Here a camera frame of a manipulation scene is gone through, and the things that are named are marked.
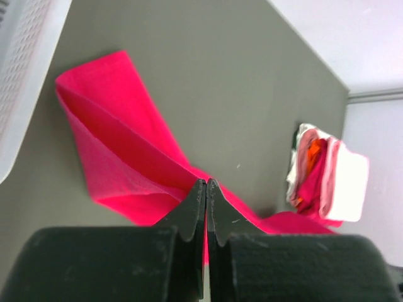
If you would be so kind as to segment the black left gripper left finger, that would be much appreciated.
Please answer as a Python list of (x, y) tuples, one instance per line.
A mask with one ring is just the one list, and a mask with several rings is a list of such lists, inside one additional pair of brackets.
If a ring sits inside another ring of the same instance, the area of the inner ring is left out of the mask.
[(52, 227), (24, 244), (2, 301), (198, 301), (206, 182), (155, 225)]

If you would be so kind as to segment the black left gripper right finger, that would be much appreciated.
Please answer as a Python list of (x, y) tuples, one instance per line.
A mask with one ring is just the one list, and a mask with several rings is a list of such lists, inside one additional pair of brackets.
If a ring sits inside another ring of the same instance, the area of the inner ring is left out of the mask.
[(207, 183), (212, 301), (401, 301), (380, 251), (356, 235), (269, 235)]

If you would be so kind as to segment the crimson red t shirt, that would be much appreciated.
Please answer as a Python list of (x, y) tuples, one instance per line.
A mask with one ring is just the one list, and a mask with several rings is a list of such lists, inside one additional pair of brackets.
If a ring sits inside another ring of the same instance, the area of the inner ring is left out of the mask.
[(186, 158), (126, 51), (63, 72), (55, 92), (94, 202), (149, 227), (210, 178)]

